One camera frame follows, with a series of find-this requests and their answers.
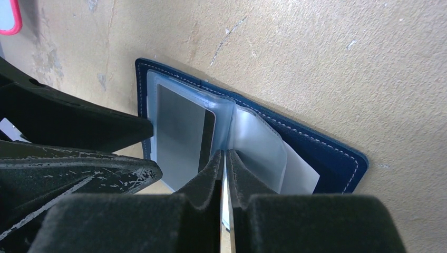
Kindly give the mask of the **black credit card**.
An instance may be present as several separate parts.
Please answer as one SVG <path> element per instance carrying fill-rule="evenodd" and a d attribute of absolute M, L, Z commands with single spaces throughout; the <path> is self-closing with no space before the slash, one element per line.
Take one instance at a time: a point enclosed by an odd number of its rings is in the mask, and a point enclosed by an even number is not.
<path fill-rule="evenodd" d="M 157 102 L 157 163 L 163 182 L 177 191 L 207 165 L 216 116 L 164 86 Z"/>

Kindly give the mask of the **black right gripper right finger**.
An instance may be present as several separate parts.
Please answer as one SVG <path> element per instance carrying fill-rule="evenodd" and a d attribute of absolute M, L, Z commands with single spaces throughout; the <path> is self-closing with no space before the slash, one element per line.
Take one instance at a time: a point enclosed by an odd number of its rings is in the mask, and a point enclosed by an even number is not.
<path fill-rule="evenodd" d="M 356 194 L 280 195 L 226 153 L 233 252 L 405 252 L 387 208 Z"/>

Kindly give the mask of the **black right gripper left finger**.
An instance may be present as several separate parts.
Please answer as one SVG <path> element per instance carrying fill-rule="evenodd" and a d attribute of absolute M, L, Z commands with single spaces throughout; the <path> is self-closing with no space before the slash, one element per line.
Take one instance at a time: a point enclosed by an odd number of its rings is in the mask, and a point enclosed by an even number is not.
<path fill-rule="evenodd" d="M 30 252 L 219 252 L 224 153 L 172 194 L 73 194 Z"/>

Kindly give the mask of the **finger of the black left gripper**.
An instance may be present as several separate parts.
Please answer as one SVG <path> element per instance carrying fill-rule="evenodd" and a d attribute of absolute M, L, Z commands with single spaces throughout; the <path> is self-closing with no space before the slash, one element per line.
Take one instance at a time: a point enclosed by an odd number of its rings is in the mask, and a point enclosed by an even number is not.
<path fill-rule="evenodd" d="M 153 136 L 149 120 L 38 82 L 1 59 L 1 121 L 30 143 L 115 152 Z"/>
<path fill-rule="evenodd" d="M 1 141 L 1 240 L 74 193 L 136 193 L 162 178 L 151 160 Z"/>

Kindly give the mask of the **blue leather card holder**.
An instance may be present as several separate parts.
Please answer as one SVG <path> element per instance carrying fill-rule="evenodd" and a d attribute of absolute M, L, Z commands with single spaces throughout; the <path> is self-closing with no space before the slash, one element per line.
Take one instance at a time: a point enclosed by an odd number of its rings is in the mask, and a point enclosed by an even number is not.
<path fill-rule="evenodd" d="M 137 59 L 135 70 L 138 114 L 154 127 L 153 137 L 142 143 L 145 158 L 157 162 L 157 97 L 158 87 L 164 86 L 215 114 L 210 158 L 218 150 L 235 150 L 246 168 L 277 194 L 351 193 L 368 168 L 361 152 L 236 92 L 149 59 Z M 222 214 L 229 227 L 226 162 Z"/>

